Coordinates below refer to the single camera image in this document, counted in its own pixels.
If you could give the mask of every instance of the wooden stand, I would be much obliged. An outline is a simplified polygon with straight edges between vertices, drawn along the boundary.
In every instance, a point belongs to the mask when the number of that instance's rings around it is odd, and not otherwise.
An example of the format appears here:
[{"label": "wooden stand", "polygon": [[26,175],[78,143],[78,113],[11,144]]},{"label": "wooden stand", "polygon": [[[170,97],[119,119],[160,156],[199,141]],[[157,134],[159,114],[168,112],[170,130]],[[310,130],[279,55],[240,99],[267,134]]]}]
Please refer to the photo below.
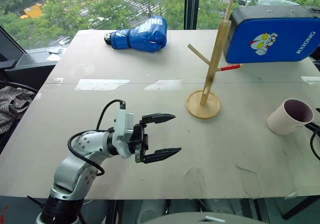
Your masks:
[{"label": "wooden stand", "polygon": [[229,2],[225,18],[220,21],[218,33],[214,43],[211,60],[208,61],[199,51],[192,45],[188,47],[205,63],[209,65],[209,69],[205,78],[204,87],[201,90],[192,92],[186,100],[186,108],[191,115],[199,119],[210,119],[217,115],[221,109],[219,98],[211,92],[211,86],[214,82],[215,75],[220,62],[221,54],[225,47],[228,33],[231,26],[230,17],[232,2]]}]

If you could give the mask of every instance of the boxing glove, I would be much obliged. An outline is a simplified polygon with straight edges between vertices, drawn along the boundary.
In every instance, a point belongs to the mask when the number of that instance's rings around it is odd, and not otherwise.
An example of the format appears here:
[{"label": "boxing glove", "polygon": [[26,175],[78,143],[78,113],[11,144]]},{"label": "boxing glove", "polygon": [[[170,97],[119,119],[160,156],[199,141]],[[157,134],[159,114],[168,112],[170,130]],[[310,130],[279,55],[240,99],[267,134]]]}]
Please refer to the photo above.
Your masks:
[{"label": "boxing glove", "polygon": [[104,41],[114,49],[133,48],[154,53],[166,46],[167,28],[166,19],[153,16],[137,27],[107,33]]}]

